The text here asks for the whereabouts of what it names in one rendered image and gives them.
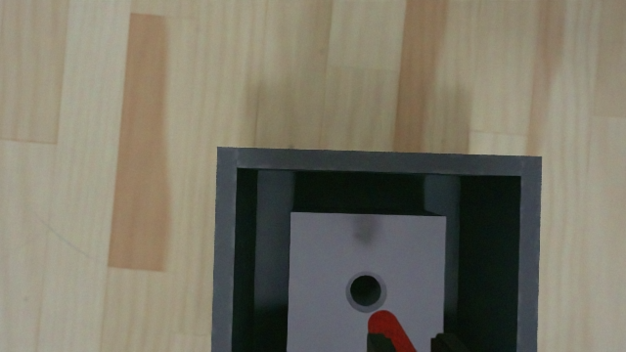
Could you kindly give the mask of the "red peg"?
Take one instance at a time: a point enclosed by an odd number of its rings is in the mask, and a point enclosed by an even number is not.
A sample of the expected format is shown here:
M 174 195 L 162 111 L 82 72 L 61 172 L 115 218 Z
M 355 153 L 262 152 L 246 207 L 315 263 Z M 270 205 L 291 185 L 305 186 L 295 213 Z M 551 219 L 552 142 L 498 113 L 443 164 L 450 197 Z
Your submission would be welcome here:
M 369 332 L 383 332 L 390 337 L 397 352 L 417 352 L 397 318 L 389 311 L 379 310 L 368 321 Z

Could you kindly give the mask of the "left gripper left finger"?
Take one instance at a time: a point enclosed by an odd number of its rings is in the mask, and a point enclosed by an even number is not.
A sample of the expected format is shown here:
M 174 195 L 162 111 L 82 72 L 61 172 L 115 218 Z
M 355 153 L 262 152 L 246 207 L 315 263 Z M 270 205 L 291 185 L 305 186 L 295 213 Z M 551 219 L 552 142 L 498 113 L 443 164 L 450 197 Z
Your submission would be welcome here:
M 383 333 L 367 334 L 367 352 L 397 352 L 390 337 Z

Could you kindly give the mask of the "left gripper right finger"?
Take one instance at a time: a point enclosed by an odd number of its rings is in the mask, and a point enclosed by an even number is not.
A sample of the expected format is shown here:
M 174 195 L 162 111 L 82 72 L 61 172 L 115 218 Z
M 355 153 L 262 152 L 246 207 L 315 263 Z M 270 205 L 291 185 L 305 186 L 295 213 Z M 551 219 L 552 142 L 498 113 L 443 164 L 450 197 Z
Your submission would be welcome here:
M 470 352 L 453 333 L 438 333 L 430 340 L 430 352 Z

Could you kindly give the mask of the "dark grey open box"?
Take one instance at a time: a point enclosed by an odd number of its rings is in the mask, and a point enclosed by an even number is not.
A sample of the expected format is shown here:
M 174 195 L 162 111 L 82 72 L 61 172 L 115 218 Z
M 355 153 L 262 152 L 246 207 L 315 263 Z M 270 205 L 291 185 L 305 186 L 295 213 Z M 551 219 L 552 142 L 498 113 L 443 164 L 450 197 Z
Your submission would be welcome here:
M 294 206 L 446 216 L 443 333 L 537 352 L 542 157 L 217 147 L 210 352 L 287 352 Z

